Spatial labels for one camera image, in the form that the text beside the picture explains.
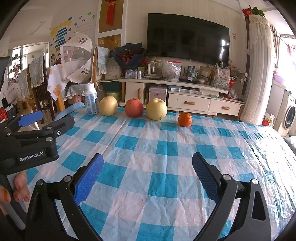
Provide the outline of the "person's left hand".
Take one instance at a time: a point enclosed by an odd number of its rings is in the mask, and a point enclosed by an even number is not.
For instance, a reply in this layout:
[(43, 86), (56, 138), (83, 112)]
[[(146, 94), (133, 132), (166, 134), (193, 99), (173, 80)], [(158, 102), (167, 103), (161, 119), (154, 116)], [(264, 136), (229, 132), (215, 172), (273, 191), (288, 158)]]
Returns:
[[(23, 200), (25, 202), (29, 202), (30, 191), (28, 189), (27, 175), (25, 171), (20, 171), (20, 173), (16, 175), (16, 177), (14, 178), (14, 185), (15, 185), (15, 189), (13, 192), (13, 197), (15, 201), (19, 202)], [(10, 203), (11, 196), (8, 190), (6, 190), (3, 186), (1, 186), (0, 200), (1, 200), (1, 211), (4, 214), (4, 216), (6, 216), (8, 215), (8, 213), (4, 209), (4, 206), (2, 205), (2, 203)]]

